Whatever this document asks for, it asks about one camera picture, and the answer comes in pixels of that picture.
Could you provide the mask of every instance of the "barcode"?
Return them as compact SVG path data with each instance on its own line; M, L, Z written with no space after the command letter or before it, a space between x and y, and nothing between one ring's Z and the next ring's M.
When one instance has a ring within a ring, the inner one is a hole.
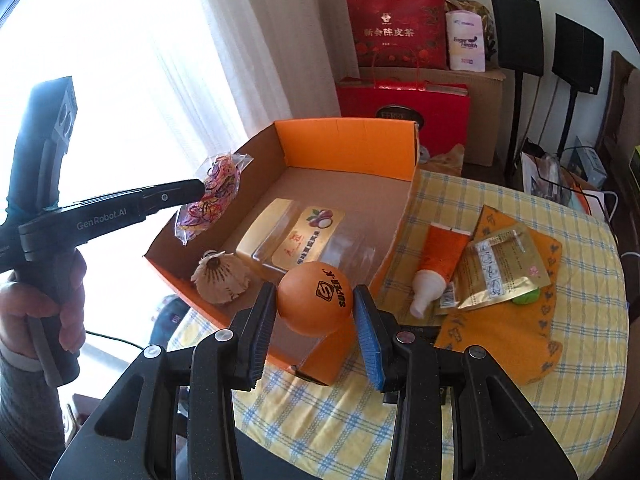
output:
M456 288L453 282L449 282L447 288L444 290L444 294L440 298L441 308L450 308L456 306Z

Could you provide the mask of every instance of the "shuttlecock feather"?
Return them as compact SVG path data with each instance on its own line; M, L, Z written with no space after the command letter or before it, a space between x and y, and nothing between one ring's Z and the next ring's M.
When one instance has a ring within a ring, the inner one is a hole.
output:
M203 300L212 304L233 301L249 287L249 270L233 254L207 251L191 281Z

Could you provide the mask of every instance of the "black pole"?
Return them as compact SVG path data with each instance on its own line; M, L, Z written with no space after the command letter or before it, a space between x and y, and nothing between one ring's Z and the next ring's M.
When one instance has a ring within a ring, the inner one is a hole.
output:
M575 100L577 97L578 89L575 86L572 86L569 94L569 107L566 110L566 119L564 120L564 129L562 130L562 136L560 137L560 144L558 144L558 158L562 157L562 152L564 152L564 146L566 145L566 140L569 136L569 129L571 129L571 121L574 118Z
M507 182L513 174L516 145L518 143L518 130L520 129L520 109L522 108L522 79L524 74L516 70L516 91L513 98L513 123L511 123L511 139L509 140L509 151L507 151L507 161L504 165L504 177Z

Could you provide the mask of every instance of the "screw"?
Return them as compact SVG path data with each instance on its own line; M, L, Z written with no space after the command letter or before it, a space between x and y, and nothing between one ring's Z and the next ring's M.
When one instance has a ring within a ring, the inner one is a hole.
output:
M222 330L218 330L216 335L214 336L217 341L229 341L234 336L234 333L231 332L228 328L223 328Z
M486 356L486 350L480 345L473 345L469 347L469 355L474 359L483 359Z
M162 353L162 349L158 345L151 345L145 348L142 355L147 359L158 357Z
M415 335L413 332L398 332L396 334L396 339L398 339L399 342L408 345L415 341Z

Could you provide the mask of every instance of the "white package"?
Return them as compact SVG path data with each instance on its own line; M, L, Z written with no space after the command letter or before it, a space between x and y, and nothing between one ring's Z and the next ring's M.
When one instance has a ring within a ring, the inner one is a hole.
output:
M449 67L452 70L484 72L482 18L469 10L447 13Z

